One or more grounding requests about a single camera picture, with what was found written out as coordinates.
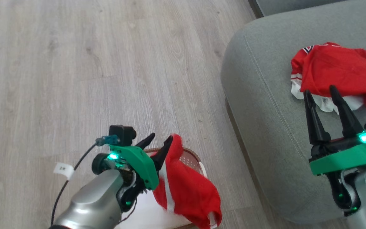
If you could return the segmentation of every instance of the cable label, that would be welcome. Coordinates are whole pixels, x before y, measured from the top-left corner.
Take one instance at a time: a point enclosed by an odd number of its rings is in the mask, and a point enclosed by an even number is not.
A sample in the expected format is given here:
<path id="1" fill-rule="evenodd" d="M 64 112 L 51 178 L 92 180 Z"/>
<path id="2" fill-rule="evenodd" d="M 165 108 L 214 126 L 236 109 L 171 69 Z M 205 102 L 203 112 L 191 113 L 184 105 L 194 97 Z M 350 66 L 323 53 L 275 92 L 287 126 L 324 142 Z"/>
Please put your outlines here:
<path id="1" fill-rule="evenodd" d="M 74 173 L 74 169 L 71 165 L 58 162 L 53 173 L 65 175 L 67 177 L 67 180 L 70 181 L 70 178 Z"/>

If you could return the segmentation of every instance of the glowing green light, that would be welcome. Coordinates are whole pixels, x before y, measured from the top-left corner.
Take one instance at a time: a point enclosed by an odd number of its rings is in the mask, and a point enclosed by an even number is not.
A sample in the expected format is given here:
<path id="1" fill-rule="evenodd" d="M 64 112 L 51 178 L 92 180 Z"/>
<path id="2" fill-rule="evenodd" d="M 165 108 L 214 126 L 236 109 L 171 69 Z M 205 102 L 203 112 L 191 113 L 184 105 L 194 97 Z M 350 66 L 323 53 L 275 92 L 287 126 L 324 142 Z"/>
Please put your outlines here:
<path id="1" fill-rule="evenodd" d="M 116 160 L 116 159 L 118 159 L 118 155 L 116 155 L 114 153 L 110 153 L 107 158 L 110 160 Z"/>
<path id="2" fill-rule="evenodd" d="M 363 143 L 366 143 L 366 132 L 358 136 Z"/>

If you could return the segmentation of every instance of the red garment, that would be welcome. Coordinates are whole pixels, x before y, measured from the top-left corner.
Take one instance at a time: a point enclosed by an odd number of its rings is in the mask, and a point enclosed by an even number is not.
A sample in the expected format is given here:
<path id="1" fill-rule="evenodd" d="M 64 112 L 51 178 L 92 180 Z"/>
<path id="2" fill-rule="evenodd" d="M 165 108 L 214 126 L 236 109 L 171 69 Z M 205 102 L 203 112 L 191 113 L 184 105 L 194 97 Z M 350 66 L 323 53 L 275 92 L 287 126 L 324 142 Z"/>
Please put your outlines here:
<path id="1" fill-rule="evenodd" d="M 335 85 L 341 96 L 363 96 L 366 107 L 366 51 L 327 42 L 302 48 L 292 59 L 292 78 L 301 78 L 301 92 L 331 97 Z"/>
<path id="2" fill-rule="evenodd" d="M 181 137 L 173 142 L 159 171 L 159 186 L 153 194 L 160 206 L 183 215 L 200 229 L 209 229 L 209 214 L 217 225 L 221 223 L 221 200 L 215 186 L 203 175 L 180 161 L 183 154 Z"/>

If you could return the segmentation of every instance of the gray ottoman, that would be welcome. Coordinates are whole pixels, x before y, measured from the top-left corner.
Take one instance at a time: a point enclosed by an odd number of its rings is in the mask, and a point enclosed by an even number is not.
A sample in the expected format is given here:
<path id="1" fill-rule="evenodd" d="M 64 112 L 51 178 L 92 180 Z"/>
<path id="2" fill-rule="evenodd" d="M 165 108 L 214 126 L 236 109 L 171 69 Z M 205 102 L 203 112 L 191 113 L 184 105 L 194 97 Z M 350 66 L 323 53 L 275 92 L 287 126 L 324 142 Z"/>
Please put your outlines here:
<path id="1" fill-rule="evenodd" d="M 306 46 L 336 42 L 366 49 L 366 0 L 280 13 L 250 22 L 225 52 L 221 82 L 269 203 L 286 219 L 317 223 L 340 217 L 325 176 L 311 174 L 303 100 L 290 93 L 290 60 Z M 341 137 L 336 113 L 318 110 Z M 356 111 L 362 124 L 366 109 Z"/>

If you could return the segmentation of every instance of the green bracket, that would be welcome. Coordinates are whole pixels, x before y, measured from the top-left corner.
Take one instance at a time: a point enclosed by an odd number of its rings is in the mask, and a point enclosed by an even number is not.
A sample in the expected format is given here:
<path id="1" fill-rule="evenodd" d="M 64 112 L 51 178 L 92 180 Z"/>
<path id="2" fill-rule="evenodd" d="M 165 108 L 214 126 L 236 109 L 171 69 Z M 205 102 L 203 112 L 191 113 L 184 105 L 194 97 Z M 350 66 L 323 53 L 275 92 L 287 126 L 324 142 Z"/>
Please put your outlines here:
<path id="1" fill-rule="evenodd" d="M 159 185 L 159 177 L 153 160 L 138 146 L 109 145 L 115 160 L 124 159 L 144 180 L 145 187 L 155 190 Z"/>
<path id="2" fill-rule="evenodd" d="M 310 162 L 311 172 L 314 175 L 347 170 L 361 165 L 366 165 L 366 144 L 356 145 Z"/>

